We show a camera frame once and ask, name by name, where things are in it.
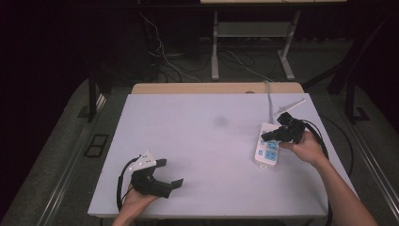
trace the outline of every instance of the hand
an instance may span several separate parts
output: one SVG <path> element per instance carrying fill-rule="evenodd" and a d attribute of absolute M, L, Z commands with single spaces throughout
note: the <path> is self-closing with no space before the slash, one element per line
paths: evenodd
<path fill-rule="evenodd" d="M 316 137 L 309 131 L 304 131 L 300 143 L 281 142 L 279 146 L 293 151 L 302 161 L 309 162 L 314 167 L 327 160 Z"/>
<path fill-rule="evenodd" d="M 130 225 L 154 200 L 158 199 L 156 196 L 143 195 L 129 185 L 129 192 L 126 195 L 125 201 L 120 213 L 114 220 L 113 226 Z"/>

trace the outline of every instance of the table surface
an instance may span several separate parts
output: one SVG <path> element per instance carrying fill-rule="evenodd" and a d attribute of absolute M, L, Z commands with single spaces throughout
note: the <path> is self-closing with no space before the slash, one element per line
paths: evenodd
<path fill-rule="evenodd" d="M 260 169 L 253 162 L 261 123 L 269 119 L 268 94 L 245 94 L 243 90 L 247 89 L 242 87 L 262 85 L 260 92 L 264 92 L 266 84 L 196 85 L 204 89 L 238 88 L 211 94 L 182 94 L 177 89 L 180 84 L 164 85 L 153 87 L 159 92 L 167 87 L 166 93 L 170 93 L 172 86 L 178 94 L 137 94 L 146 86 L 152 87 L 138 84 L 127 98 L 88 209 L 90 215 L 107 218 L 118 213 L 118 176 L 127 161 L 146 150 L 157 159 L 168 160 L 165 167 L 155 171 L 157 180 L 184 178 L 184 184 L 173 190 L 169 199 L 152 203 L 143 218 L 321 218 L 327 214 L 326 191 L 310 164 L 288 150 L 279 151 L 273 169 Z M 271 89 L 292 85 L 271 84 Z M 274 112 L 280 106 L 306 99 L 290 113 L 316 124 L 331 163 L 352 187 L 309 94 L 299 89 L 298 93 L 270 96 Z M 124 175 L 122 193 L 130 174 Z"/>
<path fill-rule="evenodd" d="M 133 94 L 167 93 L 303 93 L 295 82 L 287 83 L 141 83 L 136 84 Z"/>

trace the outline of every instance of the gray carpet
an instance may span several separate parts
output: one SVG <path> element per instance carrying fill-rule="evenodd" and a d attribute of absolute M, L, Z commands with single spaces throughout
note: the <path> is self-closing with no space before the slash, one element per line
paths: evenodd
<path fill-rule="evenodd" d="M 204 44 L 203 52 L 199 58 L 179 58 L 171 60 L 182 67 L 182 70 L 195 71 L 188 73 L 196 76 L 202 82 L 211 81 L 211 70 L 208 59 L 209 45 Z M 236 42 L 228 40 L 219 44 L 220 51 L 230 50 L 237 53 L 248 67 L 257 73 L 278 82 L 286 81 L 283 70 L 279 64 L 276 51 L 282 46 L 279 40 L 264 40 L 248 47 L 238 46 Z M 346 55 L 351 41 L 334 40 L 316 42 L 312 40 L 295 41 L 289 52 L 288 59 L 292 66 L 295 81 L 303 83 L 314 76 L 331 68 Z M 167 53 L 178 53 L 168 50 Z M 227 53 L 220 53 L 224 63 L 219 62 L 220 82 L 261 82 L 264 78 L 257 74 L 243 70 L 234 57 Z M 169 67 L 161 68 L 164 73 L 158 76 L 158 82 L 173 82 L 179 80 L 177 73 Z M 196 82 L 194 79 L 183 76 L 184 82 Z M 359 146 L 354 142 L 353 135 L 346 119 L 343 117 L 344 93 L 338 96 L 327 94 L 326 79 L 306 91 L 318 110 L 327 129 L 329 137 L 337 151 L 344 167 L 348 170 L 350 165 L 349 146 L 342 132 L 330 121 L 333 121 L 353 141 L 355 150 L 355 165 L 351 175 L 352 183 L 358 191 L 360 199 L 371 211 L 380 225 L 397 225 L 391 209 L 381 193 L 369 169 L 365 165 Z M 2 225 L 100 225 L 100 220 L 87 214 L 92 192 L 97 184 L 101 169 L 106 157 L 107 148 L 112 140 L 118 125 L 120 112 L 123 108 L 126 95 L 131 88 L 117 87 L 111 95 L 106 96 L 106 102 L 101 112 L 92 123 L 87 119 L 78 118 L 82 107 L 88 105 L 88 84 L 85 82 L 74 93 L 64 114 L 61 116 L 53 134 L 43 148 L 35 167 L 32 169 L 14 203 L 3 219 Z M 361 90 L 356 91 L 356 106 L 362 107 L 370 117 L 370 121 L 360 121 L 356 127 L 372 151 L 375 159 L 383 169 L 395 190 L 399 188 L 399 137 L 389 122 L 371 103 L 368 96 Z M 100 158 L 86 158 L 83 152 L 95 134 L 108 134 L 110 138 L 105 151 Z M 67 175 L 68 180 L 63 181 L 65 190 L 60 189 L 59 178 Z M 53 192 L 61 194 L 60 199 L 52 200 Z M 49 201 L 54 205 L 55 211 L 46 209 Z M 305 219 L 284 219 L 286 225 L 303 225 Z M 103 225 L 110 225 L 112 219 L 105 219 Z M 324 225 L 324 219 L 313 221 L 310 225 Z"/>

